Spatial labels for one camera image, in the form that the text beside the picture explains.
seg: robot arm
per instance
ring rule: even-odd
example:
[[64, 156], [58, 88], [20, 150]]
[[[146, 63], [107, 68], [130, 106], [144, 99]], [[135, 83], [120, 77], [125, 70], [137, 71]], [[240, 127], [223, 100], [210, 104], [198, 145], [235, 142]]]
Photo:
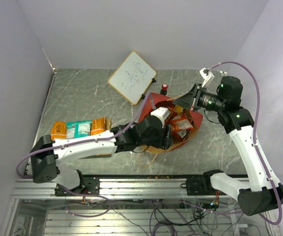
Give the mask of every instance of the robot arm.
[[168, 149], [173, 144], [170, 125], [165, 125], [165, 119], [169, 116], [169, 113], [168, 108], [160, 107], [125, 132], [121, 130], [126, 125], [120, 125], [101, 134], [77, 138], [76, 140], [56, 139], [52, 141], [50, 135], [41, 137], [31, 152], [44, 148], [54, 148], [54, 150], [31, 157], [33, 182], [53, 181], [77, 192], [84, 187], [82, 173], [70, 169], [66, 165], [68, 162], [95, 155], [133, 151], [136, 147], [144, 145]]
[[246, 215], [254, 215], [278, 207], [272, 185], [255, 146], [258, 147], [270, 171], [272, 181], [277, 186], [281, 203], [283, 203], [283, 185], [270, 167], [258, 138], [256, 137], [256, 143], [253, 142], [254, 121], [250, 112], [240, 106], [242, 89], [238, 78], [225, 76], [217, 88], [217, 95], [206, 92], [206, 88], [201, 84], [195, 84], [187, 94], [174, 100], [173, 104], [189, 110], [205, 108], [217, 112], [220, 124], [241, 155], [249, 183], [231, 178], [220, 170], [205, 175], [208, 176], [211, 188], [220, 190], [237, 200]]

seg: teal snack package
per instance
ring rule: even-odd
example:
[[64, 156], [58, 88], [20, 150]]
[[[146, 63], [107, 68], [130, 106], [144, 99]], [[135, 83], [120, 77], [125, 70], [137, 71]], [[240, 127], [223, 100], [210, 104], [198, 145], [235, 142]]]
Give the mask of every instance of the teal snack package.
[[67, 122], [66, 138], [76, 139], [76, 138], [90, 136], [91, 124], [92, 124], [91, 120]]

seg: white wall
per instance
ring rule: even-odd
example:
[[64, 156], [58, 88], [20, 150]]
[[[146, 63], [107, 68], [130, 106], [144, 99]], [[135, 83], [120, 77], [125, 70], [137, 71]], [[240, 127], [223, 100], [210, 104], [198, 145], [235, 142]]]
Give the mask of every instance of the white wall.
[[136, 50], [156, 69], [237, 56], [267, 0], [18, 0], [50, 62], [117, 68]]
[[0, 227], [53, 70], [15, 0], [0, 0]]
[[[257, 77], [261, 95], [257, 133], [283, 183], [283, 1], [268, 2], [236, 61], [245, 64]], [[229, 73], [242, 80], [242, 105], [255, 114], [256, 93], [251, 78], [235, 65]]]

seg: red paper bag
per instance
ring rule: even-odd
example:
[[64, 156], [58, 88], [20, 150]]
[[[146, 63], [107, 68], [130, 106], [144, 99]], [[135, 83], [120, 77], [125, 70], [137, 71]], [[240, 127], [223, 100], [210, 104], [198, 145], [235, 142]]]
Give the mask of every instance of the red paper bag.
[[[148, 115], [150, 112], [153, 111], [151, 101], [150, 101], [151, 98], [152, 98], [153, 103], [156, 106], [156, 108], [159, 108], [160, 104], [168, 104], [168, 102], [164, 103], [167, 100], [169, 100], [170, 102], [173, 101], [172, 99], [170, 99], [167, 96], [151, 92], [150, 96], [148, 97], [148, 99], [146, 101], [145, 106], [143, 107], [143, 109], [141, 111], [141, 115], [140, 115], [138, 122], [140, 122], [142, 119], [144, 119], [144, 117], [146, 115]], [[155, 147], [149, 147], [147, 149], [147, 151], [151, 152], [151, 153], [161, 153], [161, 152], [165, 152], [165, 151], [171, 151], [175, 148], [178, 148], [178, 147], [184, 145], [185, 143], [187, 143], [187, 141], [189, 141], [191, 138], [193, 138], [200, 128], [200, 125], [201, 125], [201, 122], [202, 122], [202, 114], [200, 114], [199, 112], [196, 112], [196, 111], [195, 112], [189, 111], [189, 113], [190, 113], [190, 116], [191, 116], [191, 118], [194, 122], [194, 125], [193, 125], [194, 129], [189, 131], [189, 134], [188, 134], [188, 137], [187, 137], [186, 140], [184, 140], [182, 142], [174, 142], [173, 145], [170, 148], [168, 148], [167, 150], [163, 150], [163, 149], [159, 149], [159, 148], [155, 148]]]

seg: cable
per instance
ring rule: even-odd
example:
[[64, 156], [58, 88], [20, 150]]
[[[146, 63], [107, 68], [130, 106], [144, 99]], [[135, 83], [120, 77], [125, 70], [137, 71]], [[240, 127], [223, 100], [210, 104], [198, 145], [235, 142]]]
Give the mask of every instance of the cable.
[[241, 210], [239, 211], [235, 211], [235, 212], [229, 212], [229, 211], [225, 211], [225, 212], [218, 212], [218, 211], [210, 211], [210, 210], [207, 210], [207, 209], [204, 209], [202, 208], [201, 206], [197, 206], [195, 204], [192, 204], [192, 203], [189, 203], [189, 202], [186, 202], [184, 200], [181, 200], [182, 203], [185, 203], [187, 205], [190, 205], [192, 207], [196, 207], [198, 209], [201, 209], [203, 210], [204, 212], [208, 212], [208, 213], [213, 213], [213, 214], [219, 214], [219, 215], [232, 215], [232, 214], [240, 214], [240, 213], [243, 213]]
[[144, 151], [140, 151], [140, 152], [137, 152], [137, 151], [132, 151], [133, 153], [143, 153], [145, 151], [147, 151], [147, 149], [149, 148], [150, 146], [148, 146]]
[[79, 216], [79, 217], [85, 217], [85, 218], [92, 218], [92, 217], [97, 217], [97, 216], [100, 216], [100, 215], [104, 215], [105, 213], [107, 213], [109, 210], [111, 210], [112, 208], [112, 202], [110, 199], [104, 197], [104, 196], [100, 196], [100, 195], [88, 195], [88, 194], [81, 194], [81, 193], [74, 193], [72, 191], [70, 191], [68, 188], [64, 187], [61, 185], [61, 187], [69, 194], [72, 194], [72, 195], [75, 195], [75, 196], [81, 196], [81, 197], [93, 197], [93, 198], [103, 198], [105, 200], [107, 200], [109, 202], [109, 207], [108, 209], [106, 209], [104, 212], [102, 213], [99, 213], [99, 214], [96, 214], [96, 215], [81, 215], [81, 214], [76, 214], [76, 213], [73, 213], [71, 212], [69, 209], [68, 209], [68, 204], [65, 205], [65, 209], [66, 209], [66, 213], [69, 213], [69, 214], [72, 214], [72, 215], [75, 215], [75, 216]]
[[196, 232], [194, 231], [194, 229], [192, 228], [192, 226], [186, 221], [186, 219], [184, 218], [184, 216], [183, 216], [177, 209], [175, 209], [175, 208], [173, 208], [173, 209], [176, 211], [176, 213], [178, 213], [178, 214], [181, 216], [181, 218], [184, 220], [184, 222], [186, 223], [186, 225], [188, 225], [188, 227], [190, 228], [190, 230], [192, 230], [193, 233], [194, 233], [195, 235], [197, 235]]
[[152, 232], [150, 231], [152, 236], [156, 235], [157, 230], [161, 227], [161, 226], [166, 226], [171, 233], [171, 236], [177, 236], [177, 231], [175, 230], [175, 228], [172, 225], [165, 225], [165, 224], [161, 224], [161, 223], [157, 223], [155, 224], [155, 226], [153, 227]]
[[199, 220], [199, 221], [200, 221], [200, 224], [201, 224], [201, 223], [203, 223], [203, 225], [204, 225], [207, 229], [209, 229], [209, 230], [211, 230], [211, 231], [217, 230], [217, 229], [218, 229], [218, 220], [217, 220], [217, 215], [215, 215], [215, 218], [214, 218], [214, 222], [213, 222], [213, 226], [212, 226], [212, 228], [210, 228], [210, 227], [208, 226], [208, 217], [209, 217], [209, 215], [210, 215], [210, 214], [208, 214], [208, 215], [207, 215], [207, 225], [206, 225], [206, 224], [204, 224], [204, 222], [203, 222], [203, 220], [202, 220], [202, 219], [200, 219], [200, 220]]
[[[235, 62], [235, 61], [224, 61], [224, 62], [220, 62], [220, 63], [218, 63], [218, 64], [212, 66], [212, 67], [209, 68], [208, 70], [214, 69], [214, 68], [218, 67], [219, 65], [227, 64], [227, 63], [236, 64], [236, 65], [241, 66], [243, 69], [245, 69], [245, 70], [249, 73], [249, 75], [251, 76], [251, 78], [253, 79], [253, 82], [254, 82], [254, 84], [255, 84], [256, 95], [257, 95], [257, 107], [256, 107], [256, 114], [255, 114], [254, 128], [253, 128], [253, 142], [254, 142], [254, 144], [256, 144], [256, 143], [257, 143], [257, 141], [256, 141], [256, 130], [257, 130], [257, 122], [258, 122], [259, 106], [260, 106], [259, 87], [258, 87], [257, 80], [256, 80], [255, 76], [253, 75], [253, 73], [252, 73], [246, 66], [244, 66], [244, 65], [241, 64], [241, 63]], [[282, 207], [281, 207], [280, 197], [279, 197], [279, 194], [278, 194], [276, 185], [275, 185], [275, 183], [272, 181], [272, 177], [271, 177], [270, 172], [269, 172], [269, 170], [268, 170], [268, 168], [267, 168], [267, 166], [266, 166], [266, 163], [265, 163], [265, 161], [264, 161], [264, 159], [263, 159], [263, 157], [262, 157], [262, 155], [261, 155], [261, 153], [260, 153], [260, 150], [259, 150], [258, 146], [257, 146], [257, 145], [254, 145], [254, 147], [255, 147], [255, 150], [256, 150], [256, 152], [257, 152], [257, 154], [258, 154], [258, 157], [259, 157], [259, 159], [260, 159], [260, 161], [261, 161], [261, 163], [262, 163], [262, 165], [263, 165], [263, 168], [264, 168], [264, 170], [265, 170], [265, 172], [266, 172], [266, 175], [267, 175], [267, 177], [268, 177], [268, 179], [269, 179], [269, 181], [270, 181], [270, 184], [271, 184], [271, 186], [273, 187], [273, 190], [274, 190], [274, 193], [275, 193], [275, 196], [276, 196], [276, 200], [277, 200], [278, 214], [279, 214], [278, 219], [277, 219], [276, 222], [270, 221], [269, 219], [267, 219], [267, 218], [266, 218], [263, 214], [261, 214], [261, 213], [260, 213], [259, 215], [260, 215], [265, 221], [267, 221], [268, 223], [270, 223], [270, 224], [272, 224], [272, 225], [278, 225], [278, 224], [280, 224], [281, 219], [282, 219], [282, 217], [283, 217], [283, 210], [282, 210]]]
[[237, 223], [239, 223], [239, 221], [240, 221], [240, 219], [242, 218], [242, 215], [243, 215], [243, 214], [244, 214], [244, 213], [242, 213], [241, 216], [240, 216], [240, 218], [236, 221], [236, 223], [230, 225], [230, 227], [227, 228], [226, 231], [224, 231], [221, 236], [223, 236], [223, 235], [225, 234], [225, 232], [227, 232], [231, 227], [233, 227], [233, 225], [235, 225], [234, 230], [233, 230], [233, 235], [234, 235], [234, 231], [235, 231], [235, 229], [236, 229], [236, 225], [237, 225]]
[[220, 124], [220, 122], [214, 122], [214, 121], [210, 120], [210, 119], [208, 118], [207, 114], [206, 114], [206, 111], [210, 112], [210, 110], [204, 109], [204, 115], [205, 115], [206, 119], [207, 119], [209, 122], [214, 123], [214, 124]]
[[132, 223], [132, 224], [135, 225], [135, 226], [140, 227], [140, 228], [144, 231], [144, 233], [148, 236], [146, 230], [144, 230], [144, 229], [142, 228], [142, 226], [140, 226], [140, 225], [138, 225], [138, 224], [135, 224], [134, 222], [130, 221], [126, 216], [124, 216], [124, 215], [123, 215], [122, 213], [120, 213], [120, 212], [117, 212], [114, 208], [113, 208], [113, 210], [114, 210], [115, 213], [117, 213], [117, 214], [119, 214], [120, 216], [124, 217], [128, 222]]
[[[157, 216], [156, 216], [156, 211], [159, 211], [159, 212], [160, 212], [160, 214], [161, 214], [161, 215], [164, 217], [164, 219], [166, 220], [166, 223], [163, 223], [163, 222], [161, 222], [160, 220], [158, 220], [158, 218], [157, 218]], [[191, 221], [189, 221], [189, 222], [186, 221], [185, 224], [173, 223], [173, 222], [171, 222], [170, 220], [168, 220], [168, 219], [165, 217], [165, 215], [163, 215], [163, 213], [162, 213], [158, 208], [155, 209], [155, 211], [154, 211], [154, 216], [155, 216], [155, 219], [156, 219], [159, 223], [161, 223], [161, 224], [165, 224], [165, 225], [176, 225], [176, 226], [196, 225], [196, 224], [191, 224], [191, 223], [194, 222], [194, 221], [199, 220], [199, 218], [194, 218], [193, 220], [191, 220]]]
[[132, 118], [132, 121], [130, 123], [128, 123], [124, 129], [120, 130], [119, 132], [117, 132], [115, 135], [111, 136], [111, 137], [107, 137], [107, 138], [93, 138], [93, 139], [88, 139], [88, 140], [81, 140], [81, 141], [76, 141], [76, 142], [70, 142], [68, 144], [65, 144], [64, 146], [60, 145], [60, 146], [55, 146], [55, 147], [47, 147], [47, 148], [43, 148], [43, 149], [40, 149], [40, 150], [37, 150], [37, 151], [33, 151], [29, 154], [27, 154], [26, 156], [23, 157], [23, 159], [17, 164], [16, 166], [16, 173], [19, 177], [21, 178], [32, 178], [32, 176], [25, 176], [25, 175], [22, 175], [20, 172], [19, 172], [19, 167], [20, 165], [26, 161], [29, 157], [31, 156], [34, 156], [34, 155], [37, 155], [39, 153], [42, 153], [42, 152], [45, 152], [45, 151], [51, 151], [51, 150], [55, 150], [55, 149], [60, 149], [60, 148], [67, 148], [67, 147], [71, 147], [71, 146], [74, 146], [74, 145], [79, 145], [79, 144], [84, 144], [84, 143], [90, 143], [90, 142], [97, 142], [97, 141], [107, 141], [107, 140], [111, 140], [111, 139], [114, 139], [116, 137], [118, 137], [119, 135], [121, 135], [123, 132], [127, 131], [131, 125], [135, 122], [135, 120], [137, 120], [138, 116], [140, 115], [140, 113], [142, 112], [142, 109], [143, 107], [145, 106], [146, 104], [146, 101], [148, 100], [148, 98], [151, 96], [150, 92], [148, 92], [141, 104], [141, 106], [139, 107], [136, 115]]
[[249, 224], [250, 226], [253, 226], [253, 227], [256, 227], [257, 228], [257, 230], [258, 230], [258, 232], [259, 232], [259, 236], [261, 236], [261, 233], [260, 233], [260, 230], [259, 230], [259, 228], [256, 226], [256, 225], [252, 225], [252, 224]]

